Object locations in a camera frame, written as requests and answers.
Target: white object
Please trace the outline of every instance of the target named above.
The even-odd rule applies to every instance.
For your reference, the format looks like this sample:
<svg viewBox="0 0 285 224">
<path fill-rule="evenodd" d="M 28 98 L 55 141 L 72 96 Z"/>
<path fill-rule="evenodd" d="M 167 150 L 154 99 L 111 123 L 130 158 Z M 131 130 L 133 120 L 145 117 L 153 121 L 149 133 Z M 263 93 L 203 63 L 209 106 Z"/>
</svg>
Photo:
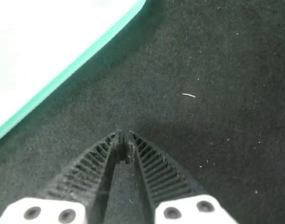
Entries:
<svg viewBox="0 0 285 224">
<path fill-rule="evenodd" d="M 0 138 L 110 41 L 144 3 L 0 0 Z"/>
<path fill-rule="evenodd" d="M 237 224 L 210 195 L 187 197 L 159 204 L 155 224 Z"/>
<path fill-rule="evenodd" d="M 74 211 L 70 222 L 60 222 L 63 211 Z M 85 207 L 76 202 L 47 200 L 39 198 L 23 198 L 10 204 L 0 217 L 0 224 L 87 224 Z"/>
</svg>

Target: mounting hole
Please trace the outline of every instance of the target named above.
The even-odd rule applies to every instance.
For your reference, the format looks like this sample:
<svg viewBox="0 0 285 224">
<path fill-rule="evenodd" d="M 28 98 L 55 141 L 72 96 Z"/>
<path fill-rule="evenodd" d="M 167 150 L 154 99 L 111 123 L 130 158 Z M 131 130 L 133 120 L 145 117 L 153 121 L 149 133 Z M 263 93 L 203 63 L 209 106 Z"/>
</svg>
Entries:
<svg viewBox="0 0 285 224">
<path fill-rule="evenodd" d="M 73 222 L 75 217 L 76 217 L 76 212 L 73 209 L 66 209 L 59 214 L 58 220 L 60 223 L 67 224 Z"/>
<path fill-rule="evenodd" d="M 164 217 L 167 219 L 178 219 L 181 218 L 181 212 L 174 208 L 174 207 L 168 207 L 163 212 Z"/>
<path fill-rule="evenodd" d="M 207 201 L 198 202 L 197 207 L 200 212 L 213 212 L 214 211 L 213 205 Z"/>
<path fill-rule="evenodd" d="M 38 206 L 31 207 L 27 209 L 27 211 L 24 213 L 24 218 L 26 220 L 32 220 L 37 218 L 41 213 L 41 208 Z"/>
</svg>

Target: teal edge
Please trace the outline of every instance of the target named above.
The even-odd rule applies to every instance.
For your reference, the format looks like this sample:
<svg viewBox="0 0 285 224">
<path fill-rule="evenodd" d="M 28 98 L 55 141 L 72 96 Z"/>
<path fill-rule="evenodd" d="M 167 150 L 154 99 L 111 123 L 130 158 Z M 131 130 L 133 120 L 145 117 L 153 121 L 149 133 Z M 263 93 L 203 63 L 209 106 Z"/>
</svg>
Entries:
<svg viewBox="0 0 285 224">
<path fill-rule="evenodd" d="M 127 23 L 142 9 L 146 0 L 139 0 L 135 5 L 116 22 L 104 35 L 95 41 L 81 56 L 79 56 L 64 71 L 56 76 L 47 86 L 41 89 L 16 114 L 0 127 L 0 139 L 6 135 L 16 124 L 46 99 L 57 87 L 70 77 L 80 66 L 96 54 L 107 44 Z"/>
</svg>

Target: black carpet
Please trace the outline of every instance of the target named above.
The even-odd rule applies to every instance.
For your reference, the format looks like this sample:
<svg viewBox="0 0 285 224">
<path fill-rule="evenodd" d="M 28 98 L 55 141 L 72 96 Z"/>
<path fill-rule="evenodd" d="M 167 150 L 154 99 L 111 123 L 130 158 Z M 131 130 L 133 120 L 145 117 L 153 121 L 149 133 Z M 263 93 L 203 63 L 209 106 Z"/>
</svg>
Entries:
<svg viewBox="0 0 285 224">
<path fill-rule="evenodd" d="M 173 156 L 239 223 L 285 223 L 285 0 L 149 1 L 0 141 L 0 214 L 117 128 Z M 106 223 L 141 223 L 133 170 L 115 173 Z"/>
</svg>

